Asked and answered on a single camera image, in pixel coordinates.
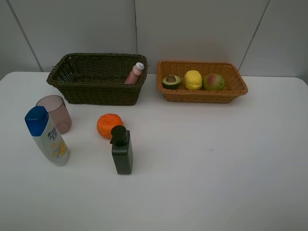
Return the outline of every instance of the pink cup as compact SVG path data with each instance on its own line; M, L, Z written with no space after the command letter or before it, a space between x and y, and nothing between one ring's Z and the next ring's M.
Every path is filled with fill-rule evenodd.
M36 106L44 106L61 134L66 133L72 126L64 100L59 95L49 95L37 102Z

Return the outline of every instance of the black pump bottle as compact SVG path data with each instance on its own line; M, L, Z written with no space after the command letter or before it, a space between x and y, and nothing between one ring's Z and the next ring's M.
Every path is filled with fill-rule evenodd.
M124 126L115 126L111 130L112 157L119 175L130 175L133 166L133 151L130 132Z

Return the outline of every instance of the orange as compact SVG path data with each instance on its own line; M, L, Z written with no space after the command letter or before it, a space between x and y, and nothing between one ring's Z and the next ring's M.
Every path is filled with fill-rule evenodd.
M97 121L98 133L106 139L111 139L111 129L117 125L123 125L121 118L116 114L104 114Z

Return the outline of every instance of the apple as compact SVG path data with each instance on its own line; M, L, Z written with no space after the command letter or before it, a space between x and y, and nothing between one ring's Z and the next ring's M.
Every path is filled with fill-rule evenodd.
M205 90L223 90L226 83L223 77L219 74L209 74L203 79Z

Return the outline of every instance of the halved avocado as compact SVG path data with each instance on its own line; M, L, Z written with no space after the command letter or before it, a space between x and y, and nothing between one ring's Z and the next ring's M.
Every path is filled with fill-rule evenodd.
M181 84L181 78L175 75L170 75L164 78L162 83L164 88L170 90L176 90Z

